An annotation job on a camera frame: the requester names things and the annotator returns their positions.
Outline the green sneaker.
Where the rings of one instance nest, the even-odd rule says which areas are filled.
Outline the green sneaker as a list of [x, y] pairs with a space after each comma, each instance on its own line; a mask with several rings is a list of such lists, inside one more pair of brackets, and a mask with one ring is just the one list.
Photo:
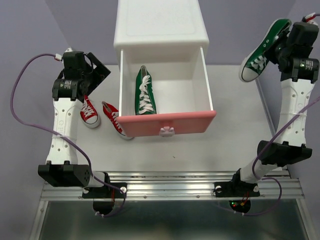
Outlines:
[[269, 63], [265, 52], [279, 36], [289, 29], [292, 22], [287, 18], [276, 19], [268, 28], [260, 44], [242, 61], [238, 77], [242, 82], [249, 83], [257, 79]]
[[145, 65], [140, 67], [135, 79], [134, 106], [136, 115], [154, 115], [157, 113], [152, 77]]

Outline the pink drawer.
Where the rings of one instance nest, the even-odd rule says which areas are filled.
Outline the pink drawer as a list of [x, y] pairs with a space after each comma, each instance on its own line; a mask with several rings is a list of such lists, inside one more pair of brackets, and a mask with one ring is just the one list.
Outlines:
[[[146, 66], [153, 87], [156, 114], [136, 115], [136, 77]], [[203, 133], [216, 116], [213, 107], [205, 53], [120, 51], [118, 122], [129, 137]]]

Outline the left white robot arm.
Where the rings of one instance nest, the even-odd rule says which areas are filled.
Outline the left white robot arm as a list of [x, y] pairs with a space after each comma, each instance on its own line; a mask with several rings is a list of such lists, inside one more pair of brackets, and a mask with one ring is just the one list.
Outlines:
[[111, 73], [91, 52], [67, 50], [64, 68], [53, 83], [54, 124], [51, 147], [38, 175], [53, 187], [94, 188], [100, 197], [111, 193], [111, 184], [103, 173], [92, 176], [90, 164], [79, 164], [74, 147], [78, 121], [85, 97]]

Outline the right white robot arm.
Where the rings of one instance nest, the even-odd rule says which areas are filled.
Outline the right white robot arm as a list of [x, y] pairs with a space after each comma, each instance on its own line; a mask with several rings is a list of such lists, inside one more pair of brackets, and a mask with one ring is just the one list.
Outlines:
[[292, 23], [275, 20], [261, 43], [242, 61], [239, 79], [245, 83], [257, 79], [268, 63], [281, 73], [281, 110], [277, 132], [270, 141], [258, 144], [257, 156], [240, 168], [230, 182], [231, 192], [242, 195], [248, 184], [255, 184], [270, 171], [308, 159], [305, 124], [312, 90], [318, 80], [320, 62], [310, 58], [319, 27], [313, 21]]

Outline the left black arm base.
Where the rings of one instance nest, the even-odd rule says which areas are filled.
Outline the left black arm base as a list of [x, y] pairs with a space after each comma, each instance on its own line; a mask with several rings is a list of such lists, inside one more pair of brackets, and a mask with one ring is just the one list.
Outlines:
[[90, 187], [86, 191], [83, 190], [81, 198], [92, 200], [92, 209], [96, 216], [101, 218], [114, 217], [124, 207], [128, 185], [126, 182], [118, 182], [114, 183], [114, 186], [122, 190], [123, 193], [108, 186]]

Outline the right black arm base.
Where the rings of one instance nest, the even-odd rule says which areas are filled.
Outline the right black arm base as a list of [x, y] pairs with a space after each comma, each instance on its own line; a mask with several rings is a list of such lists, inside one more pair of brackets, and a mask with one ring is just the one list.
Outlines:
[[257, 183], [237, 183], [232, 181], [214, 182], [213, 195], [229, 198], [229, 206], [234, 212], [247, 214], [251, 209], [251, 198], [260, 196]]

